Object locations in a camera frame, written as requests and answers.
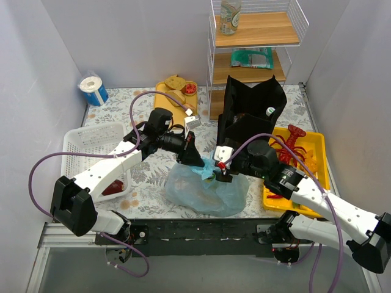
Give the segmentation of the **light blue plastic bag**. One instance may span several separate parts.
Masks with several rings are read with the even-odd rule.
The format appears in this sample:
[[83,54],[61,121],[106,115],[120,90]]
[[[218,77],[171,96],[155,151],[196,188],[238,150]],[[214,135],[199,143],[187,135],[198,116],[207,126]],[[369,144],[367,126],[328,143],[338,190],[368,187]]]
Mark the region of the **light blue plastic bag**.
[[166,198],[173,204],[214,217],[229,217],[246,206],[249,189],[244,175],[235,175],[230,183],[216,179],[212,158],[202,158],[205,166],[175,164],[165,184]]

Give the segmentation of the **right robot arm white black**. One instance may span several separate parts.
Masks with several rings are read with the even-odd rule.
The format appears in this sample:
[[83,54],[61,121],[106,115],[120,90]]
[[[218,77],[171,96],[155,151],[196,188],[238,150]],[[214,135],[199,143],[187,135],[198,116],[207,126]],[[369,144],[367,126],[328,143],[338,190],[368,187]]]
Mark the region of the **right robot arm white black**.
[[261,178],[273,193],[315,211],[319,222],[293,211],[284,213],[275,230],[280,240],[304,239],[351,254],[363,268],[384,273],[390,260],[390,214],[365,211],[317,186],[303,171],[280,162],[276,150],[264,140],[234,150],[217,146],[214,156],[221,169],[218,178],[231,181],[233,174]]

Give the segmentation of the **green label water bottle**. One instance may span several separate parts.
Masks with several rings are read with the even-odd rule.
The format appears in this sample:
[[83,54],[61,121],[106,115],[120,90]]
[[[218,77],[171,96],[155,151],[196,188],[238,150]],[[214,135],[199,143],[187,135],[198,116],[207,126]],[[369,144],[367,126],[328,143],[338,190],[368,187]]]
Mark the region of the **green label water bottle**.
[[266,109],[266,116],[270,117],[275,111],[276,111],[276,109],[274,107],[268,107]]

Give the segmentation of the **red snack bag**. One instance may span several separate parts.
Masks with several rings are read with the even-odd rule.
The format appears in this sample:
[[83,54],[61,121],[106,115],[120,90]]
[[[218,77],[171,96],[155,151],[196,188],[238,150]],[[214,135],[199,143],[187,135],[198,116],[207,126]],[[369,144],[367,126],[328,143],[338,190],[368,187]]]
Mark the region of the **red snack bag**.
[[233,122],[236,123],[237,121],[239,121],[240,119],[242,119],[246,114],[243,114],[243,113],[240,113],[240,114],[236,114],[234,117],[233,117]]

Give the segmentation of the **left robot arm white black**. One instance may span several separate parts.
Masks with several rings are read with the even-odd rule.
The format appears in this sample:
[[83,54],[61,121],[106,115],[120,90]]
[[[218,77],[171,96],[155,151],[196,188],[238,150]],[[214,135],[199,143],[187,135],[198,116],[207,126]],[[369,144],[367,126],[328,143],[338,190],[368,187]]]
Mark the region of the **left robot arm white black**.
[[181,134],[173,132],[172,121],[172,112],[158,107],[152,110],[147,121],[139,123],[123,138],[107,159],[98,161],[73,178],[60,177],[54,185],[50,209],[54,219],[76,236],[94,231],[127,241],[130,220],[118,212],[95,208],[95,202],[111,183],[160,148],[174,153],[178,163],[204,166],[193,132],[201,125],[199,117],[186,117]]

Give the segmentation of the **black fabric grocery bag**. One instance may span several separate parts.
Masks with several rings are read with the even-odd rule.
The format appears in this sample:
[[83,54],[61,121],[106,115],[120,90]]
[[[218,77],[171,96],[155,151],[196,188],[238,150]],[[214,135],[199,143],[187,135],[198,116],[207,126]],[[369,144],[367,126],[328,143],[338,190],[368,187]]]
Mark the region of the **black fabric grocery bag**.
[[[233,143],[236,147],[256,134],[271,134],[286,104],[286,94],[274,76],[253,87],[229,76],[223,113],[218,118],[216,144]],[[276,109],[270,117],[266,116],[268,107]],[[234,123],[233,117],[240,113],[246,115]]]

